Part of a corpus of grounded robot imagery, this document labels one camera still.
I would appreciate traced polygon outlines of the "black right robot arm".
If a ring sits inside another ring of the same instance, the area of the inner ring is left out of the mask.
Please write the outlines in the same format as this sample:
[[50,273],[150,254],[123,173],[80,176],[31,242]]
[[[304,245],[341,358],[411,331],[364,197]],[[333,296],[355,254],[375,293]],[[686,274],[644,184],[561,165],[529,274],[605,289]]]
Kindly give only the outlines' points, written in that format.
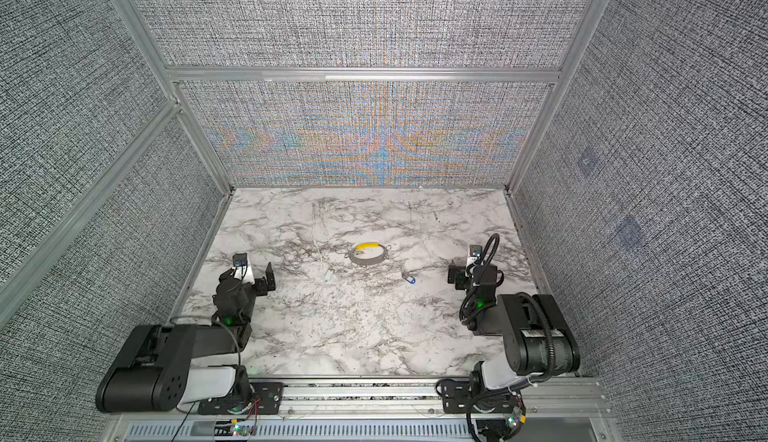
[[445,380],[438,385],[447,412],[465,409],[472,399],[494,390],[502,393],[481,400],[480,409],[507,408],[514,392],[580,369],[578,344],[554,297],[498,294],[502,281],[503,273],[494,265],[448,268],[447,282],[465,292],[460,322],[476,336],[499,337],[503,348],[478,362],[467,382]]

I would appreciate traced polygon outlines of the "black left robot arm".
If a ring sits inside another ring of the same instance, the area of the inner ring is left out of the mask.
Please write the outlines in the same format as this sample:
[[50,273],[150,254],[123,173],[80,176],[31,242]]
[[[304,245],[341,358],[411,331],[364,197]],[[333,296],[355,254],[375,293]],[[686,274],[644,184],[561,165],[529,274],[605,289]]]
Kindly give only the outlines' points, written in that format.
[[276,289],[272,264],[262,277],[243,253],[219,276],[208,325],[139,325],[124,342],[95,394],[99,412],[164,412],[197,404],[201,415],[252,414],[263,401],[242,352],[252,335],[258,297]]

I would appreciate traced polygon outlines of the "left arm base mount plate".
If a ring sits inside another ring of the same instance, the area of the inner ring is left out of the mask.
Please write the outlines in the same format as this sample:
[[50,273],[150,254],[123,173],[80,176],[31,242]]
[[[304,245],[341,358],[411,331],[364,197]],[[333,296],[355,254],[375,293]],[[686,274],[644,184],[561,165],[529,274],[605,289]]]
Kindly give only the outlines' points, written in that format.
[[245,392],[234,387],[224,396],[203,400],[198,405],[197,413],[239,418],[246,415],[277,415],[283,392],[284,384],[281,382],[251,382]]

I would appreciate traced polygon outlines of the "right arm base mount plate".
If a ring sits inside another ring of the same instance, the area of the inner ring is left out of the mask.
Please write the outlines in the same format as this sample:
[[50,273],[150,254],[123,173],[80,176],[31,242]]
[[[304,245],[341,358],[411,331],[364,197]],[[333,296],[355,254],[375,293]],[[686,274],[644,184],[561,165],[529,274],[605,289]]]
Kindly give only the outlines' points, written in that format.
[[501,389],[488,389],[482,382],[468,379],[439,379],[435,392],[446,414],[465,414],[468,409],[477,414],[512,414],[522,409],[522,390],[529,387],[527,379]]

